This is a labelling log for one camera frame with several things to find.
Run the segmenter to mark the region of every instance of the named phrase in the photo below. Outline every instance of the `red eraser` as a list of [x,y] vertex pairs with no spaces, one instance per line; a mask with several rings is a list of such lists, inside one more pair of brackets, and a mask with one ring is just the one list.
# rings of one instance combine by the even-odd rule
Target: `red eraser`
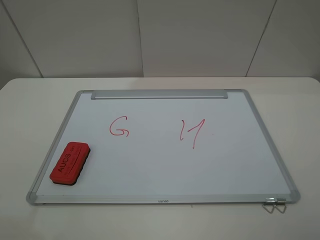
[[50,174],[52,182],[55,184],[74,185],[89,153],[88,144],[69,142]]

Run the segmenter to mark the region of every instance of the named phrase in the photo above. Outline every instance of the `white table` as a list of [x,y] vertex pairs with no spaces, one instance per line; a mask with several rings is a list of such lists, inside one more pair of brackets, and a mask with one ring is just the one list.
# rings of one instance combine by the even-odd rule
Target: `white table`
[[[79,90],[247,89],[300,194],[261,204],[44,205],[26,194]],[[320,238],[320,83],[312,78],[15,79],[0,90],[0,239]]]

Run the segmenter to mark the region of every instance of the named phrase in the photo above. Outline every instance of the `red handwritten number 11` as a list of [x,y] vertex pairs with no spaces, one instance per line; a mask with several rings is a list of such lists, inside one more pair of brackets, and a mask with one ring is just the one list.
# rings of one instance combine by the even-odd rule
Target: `red handwritten number 11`
[[[181,129],[181,133],[180,133],[180,141],[182,141],[184,138],[182,137],[182,132],[184,131],[184,128],[185,128],[185,121],[184,120],[181,120],[182,121],[182,129]],[[193,128],[189,129],[188,132],[190,132],[191,130],[199,127],[198,131],[196,132],[195,136],[194,136],[194,140],[193,140],[193,149],[195,149],[195,146],[196,146],[196,140],[197,140],[197,136],[198,136],[198,133],[200,131],[200,129],[202,128],[202,126],[205,124],[205,119],[203,119],[197,126],[194,126]]]

